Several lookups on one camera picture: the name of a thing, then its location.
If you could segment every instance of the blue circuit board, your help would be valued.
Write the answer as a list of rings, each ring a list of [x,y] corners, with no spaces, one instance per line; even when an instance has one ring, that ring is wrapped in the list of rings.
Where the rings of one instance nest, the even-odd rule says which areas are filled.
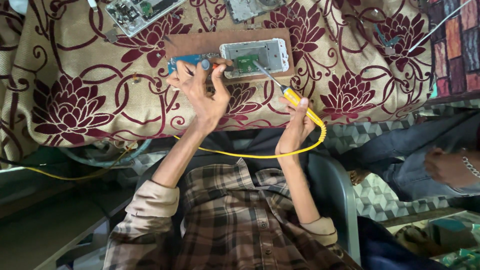
[[[201,62],[203,59],[208,59],[212,57],[220,57],[218,53],[204,53],[204,54],[191,54],[191,55],[184,55],[184,56],[177,56],[172,57],[168,61],[168,74],[172,74],[175,70],[177,70],[177,61],[182,60],[188,62],[190,64],[196,65],[198,62]]]

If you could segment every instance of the chain bracelet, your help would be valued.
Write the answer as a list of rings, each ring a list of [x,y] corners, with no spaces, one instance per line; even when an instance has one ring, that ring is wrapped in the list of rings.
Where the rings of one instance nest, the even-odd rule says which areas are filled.
[[[480,172],[477,169],[475,169],[475,167],[473,167],[472,163],[468,161],[467,157],[462,157],[462,160],[465,166],[467,167],[467,169],[469,169],[473,175],[480,178]]]

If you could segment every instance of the shirt cuff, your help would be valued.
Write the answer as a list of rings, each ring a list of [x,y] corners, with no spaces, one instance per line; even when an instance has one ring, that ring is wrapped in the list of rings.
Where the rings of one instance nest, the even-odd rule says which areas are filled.
[[[331,218],[321,217],[312,223],[300,223],[300,225],[324,246],[335,244],[338,240]]]
[[[148,180],[135,192],[125,211],[134,216],[168,218],[177,212],[179,197],[178,187],[168,188]]]

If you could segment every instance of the chair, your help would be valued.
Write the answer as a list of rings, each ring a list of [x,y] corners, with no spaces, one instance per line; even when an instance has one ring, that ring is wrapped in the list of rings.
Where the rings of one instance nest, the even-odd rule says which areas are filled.
[[[357,208],[347,171],[332,157],[311,151],[308,179],[313,200],[321,214],[332,218],[338,244],[360,264]]]

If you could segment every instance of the screwdriver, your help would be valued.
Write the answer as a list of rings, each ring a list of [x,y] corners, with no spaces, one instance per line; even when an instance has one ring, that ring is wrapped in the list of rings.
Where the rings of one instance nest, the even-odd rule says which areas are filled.
[[[202,69],[203,70],[209,70],[210,68],[215,69],[218,67],[218,64],[215,63],[210,63],[208,59],[203,59],[202,60]],[[233,66],[227,66],[224,71],[233,71]]]
[[[281,83],[279,83],[274,77],[272,77],[270,75],[270,73],[265,70],[264,67],[262,67],[260,65],[259,62],[253,60],[253,64],[257,66],[258,70],[260,70],[261,72],[263,72],[265,75],[267,75],[267,77],[269,77],[270,79],[272,79],[274,81],[274,83],[276,83],[278,86],[280,86],[280,90],[282,90],[283,92],[283,95],[285,96],[285,98],[290,101],[293,105],[298,106],[299,102],[300,102],[300,97],[299,95],[297,95],[297,93],[289,86],[285,86]],[[310,109],[308,108],[307,109],[307,116],[313,121],[315,122],[315,124],[319,125],[319,126],[323,126],[324,123],[322,122],[322,120],[320,120],[320,118]]]

